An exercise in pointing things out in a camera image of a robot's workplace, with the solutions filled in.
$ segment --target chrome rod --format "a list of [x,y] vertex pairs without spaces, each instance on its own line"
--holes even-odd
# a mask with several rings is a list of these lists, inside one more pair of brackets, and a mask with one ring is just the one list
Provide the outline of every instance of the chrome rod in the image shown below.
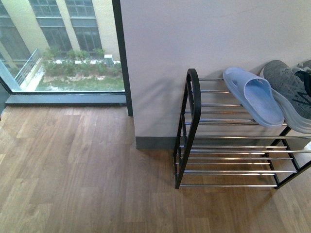
[[201,111],[201,114],[248,114],[247,111]]
[[229,94],[230,91],[224,91],[224,90],[201,90],[202,94]]
[[311,153],[311,150],[191,150],[190,153]]
[[222,78],[219,78],[219,79],[199,79],[199,81],[214,81],[214,82],[217,82],[217,81],[223,81],[224,79]]
[[311,139],[311,136],[225,136],[225,135],[196,135],[200,139]]
[[265,154],[264,152],[232,152],[232,151],[190,151],[190,154]]
[[[191,122],[186,122],[185,125],[191,125]],[[243,122],[243,121],[210,121],[210,122],[199,122],[199,125],[259,125],[257,122]]]
[[185,173],[191,176],[274,176],[275,173]]
[[210,148],[218,148],[218,149],[244,149],[244,148],[287,148],[286,146],[192,146],[193,149],[210,149]]
[[255,122],[254,119],[200,119],[199,122]]
[[202,107],[241,107],[241,104],[236,103],[202,103]]
[[187,163],[187,165],[269,165],[270,163]]
[[185,170],[184,173],[296,173],[285,170]]
[[277,187],[276,184],[181,184],[181,187]]
[[220,157],[189,157],[188,159],[193,159],[193,160],[292,160],[293,158],[271,158],[271,157],[266,157],[266,158],[220,158]]

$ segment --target wooden floor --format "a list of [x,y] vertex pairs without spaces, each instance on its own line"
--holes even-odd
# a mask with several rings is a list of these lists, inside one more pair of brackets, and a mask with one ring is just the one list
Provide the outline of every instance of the wooden floor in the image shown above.
[[280,190],[174,189],[125,107],[7,107],[1,233],[310,233],[311,169]]

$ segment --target shoe rack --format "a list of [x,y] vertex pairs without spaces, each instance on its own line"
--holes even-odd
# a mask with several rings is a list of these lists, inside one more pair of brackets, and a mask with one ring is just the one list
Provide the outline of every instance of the shoe rack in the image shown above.
[[[225,88],[200,87],[223,82],[223,79],[199,79],[195,69],[187,72],[173,151],[175,188],[278,189],[311,167],[311,150],[292,149],[297,141],[311,141],[311,136],[291,135],[292,130],[286,124],[279,129],[280,133],[267,135],[263,133],[266,128],[256,123],[236,101],[224,103],[225,98],[210,97],[215,103],[203,103],[203,95],[204,100],[212,95],[226,95],[235,100]],[[224,133],[215,134],[215,127],[224,127]]]

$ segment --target grass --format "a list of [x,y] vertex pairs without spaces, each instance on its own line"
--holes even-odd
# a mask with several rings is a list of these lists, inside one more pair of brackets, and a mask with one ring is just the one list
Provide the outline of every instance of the grass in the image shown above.
[[36,91],[122,91],[124,83],[122,75],[117,77],[106,76],[103,80],[98,80],[92,76],[80,80],[71,81],[67,77],[55,77],[51,81],[44,82],[41,79]]

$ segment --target window sill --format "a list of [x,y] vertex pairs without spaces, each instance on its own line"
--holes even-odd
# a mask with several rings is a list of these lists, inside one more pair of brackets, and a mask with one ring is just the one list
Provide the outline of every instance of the window sill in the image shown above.
[[126,106],[125,94],[11,95],[6,105]]

